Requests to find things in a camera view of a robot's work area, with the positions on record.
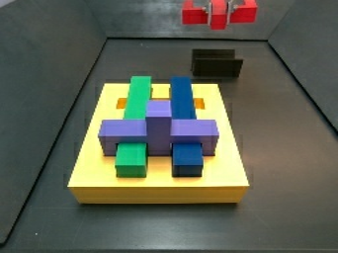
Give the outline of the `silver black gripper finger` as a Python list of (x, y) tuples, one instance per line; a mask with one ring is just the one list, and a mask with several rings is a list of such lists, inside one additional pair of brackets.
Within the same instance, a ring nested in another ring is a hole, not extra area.
[(212, 4), (211, 4), (211, 3), (207, 3), (207, 4), (201, 7), (201, 10), (203, 10), (205, 13), (211, 13), (211, 9), (212, 9)]

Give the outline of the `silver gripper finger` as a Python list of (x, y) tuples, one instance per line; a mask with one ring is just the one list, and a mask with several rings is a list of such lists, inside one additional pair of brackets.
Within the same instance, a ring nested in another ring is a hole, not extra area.
[(238, 8), (238, 6), (239, 6), (238, 1), (239, 0), (227, 0), (228, 12), (229, 13), (232, 13)]

